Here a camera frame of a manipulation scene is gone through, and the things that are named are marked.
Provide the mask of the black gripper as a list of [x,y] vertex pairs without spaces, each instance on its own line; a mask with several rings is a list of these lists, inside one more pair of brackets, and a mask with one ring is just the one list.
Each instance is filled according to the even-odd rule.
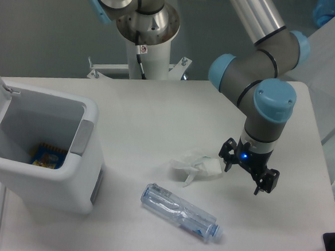
[[257,185],[254,195],[260,191],[269,194],[275,189],[280,175],[278,170],[267,168],[272,150],[273,142],[239,140],[236,143],[233,138],[229,138],[222,145],[219,157],[225,163],[225,172],[228,172],[232,165],[238,164],[251,174]]

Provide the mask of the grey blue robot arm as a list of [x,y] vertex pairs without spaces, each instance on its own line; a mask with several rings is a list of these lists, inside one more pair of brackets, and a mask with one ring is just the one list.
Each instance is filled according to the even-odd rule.
[[[132,79],[169,80],[170,43],[180,28],[176,10],[165,0],[88,0],[102,23],[115,22],[126,41]],[[229,170],[237,164],[252,176],[256,191],[270,193],[279,171],[267,162],[297,100],[279,76],[309,56],[307,37],[289,31],[272,0],[229,0],[256,51],[246,57],[218,57],[208,78],[246,116],[240,139],[228,139],[219,152]]]

